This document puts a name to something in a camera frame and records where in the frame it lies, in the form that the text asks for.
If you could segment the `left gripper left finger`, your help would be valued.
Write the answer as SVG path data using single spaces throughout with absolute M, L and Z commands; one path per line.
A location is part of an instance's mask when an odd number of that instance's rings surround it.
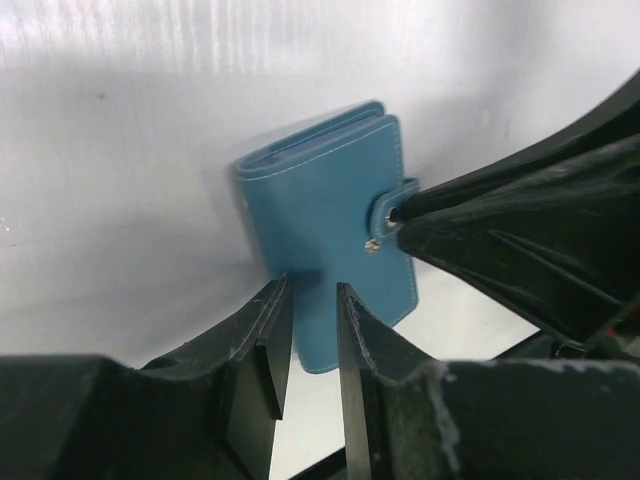
M 284 413 L 293 286 L 140 369 L 99 355 L 1 360 L 5 479 L 265 479 Z

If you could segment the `blue leather card holder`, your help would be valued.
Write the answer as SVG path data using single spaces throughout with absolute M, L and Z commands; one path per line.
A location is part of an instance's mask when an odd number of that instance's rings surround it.
M 271 143 L 235 172 L 269 273 L 293 283 L 294 348 L 306 372 L 338 365 L 337 284 L 389 326 L 415 309 L 414 265 L 396 235 L 419 182 L 405 175 L 400 124 L 382 103 Z

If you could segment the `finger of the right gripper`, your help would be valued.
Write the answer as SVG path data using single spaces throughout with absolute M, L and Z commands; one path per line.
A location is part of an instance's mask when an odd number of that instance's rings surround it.
M 555 134 L 444 184 L 437 193 L 477 193 L 510 183 L 560 161 L 639 133 L 639 75 L 634 74 L 602 103 Z
M 639 138 L 405 222 L 405 253 L 573 345 L 639 303 Z

